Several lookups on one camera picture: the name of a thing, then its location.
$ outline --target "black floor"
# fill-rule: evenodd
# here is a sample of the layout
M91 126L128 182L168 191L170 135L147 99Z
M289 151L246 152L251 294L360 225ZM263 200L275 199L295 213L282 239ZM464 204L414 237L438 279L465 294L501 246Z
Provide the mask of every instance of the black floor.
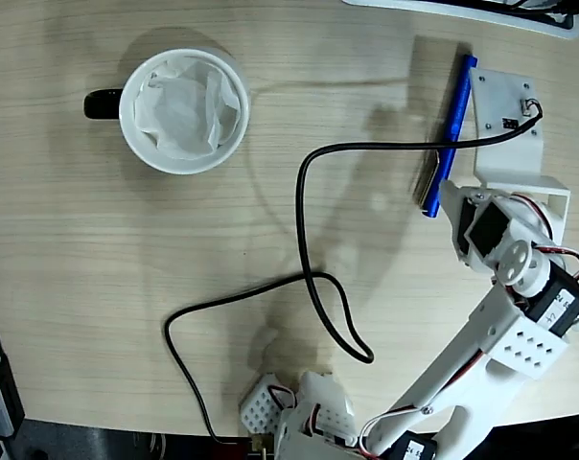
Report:
M160 460L161 436L58 425L26 420L9 442L12 460ZM239 448L215 445L210 438L166 436L166 460L246 460ZM467 460L579 460L579 416L495 429Z

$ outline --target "white mug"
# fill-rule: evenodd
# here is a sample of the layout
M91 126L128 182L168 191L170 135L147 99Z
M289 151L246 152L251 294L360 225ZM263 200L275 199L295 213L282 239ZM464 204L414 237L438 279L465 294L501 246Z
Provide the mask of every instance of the white mug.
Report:
M169 58L184 56L200 58L216 65L234 85L241 104L241 119L227 142L213 153L192 160L171 158L160 153L155 143L136 127L134 101L141 86L153 69ZM185 48L169 50L150 57L140 64L127 79L124 89L101 89L89 93L84 100L85 116L93 120L117 120L127 144L145 163L164 173L196 174L208 171L221 164L236 151L247 130L250 112L249 91L239 64L227 53L215 48Z

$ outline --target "white circular servo horn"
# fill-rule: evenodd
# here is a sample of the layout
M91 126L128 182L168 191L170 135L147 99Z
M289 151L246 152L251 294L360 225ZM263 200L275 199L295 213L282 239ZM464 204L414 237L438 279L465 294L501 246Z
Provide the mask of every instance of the white circular servo horn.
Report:
M497 278L519 295L530 298L544 289L550 271L547 256L534 250L528 241L520 240L514 242L500 258Z

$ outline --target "perforated white bracket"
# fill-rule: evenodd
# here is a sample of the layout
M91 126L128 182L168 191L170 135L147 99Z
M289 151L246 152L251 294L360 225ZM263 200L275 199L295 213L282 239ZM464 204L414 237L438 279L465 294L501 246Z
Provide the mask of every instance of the perforated white bracket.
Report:
M252 434L274 434L279 426L281 409L272 400L268 388L280 386L274 374L265 374L241 404L241 422Z
M493 288L471 313L481 351L496 361L539 379L565 352L568 342L526 318L502 288Z

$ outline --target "white tissue paper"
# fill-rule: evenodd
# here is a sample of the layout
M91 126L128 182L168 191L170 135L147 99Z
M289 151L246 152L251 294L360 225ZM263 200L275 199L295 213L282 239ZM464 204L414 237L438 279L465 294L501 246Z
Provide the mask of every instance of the white tissue paper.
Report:
M157 66L134 101L135 124L160 153L194 160L227 142L241 119L241 104L227 75L195 57Z

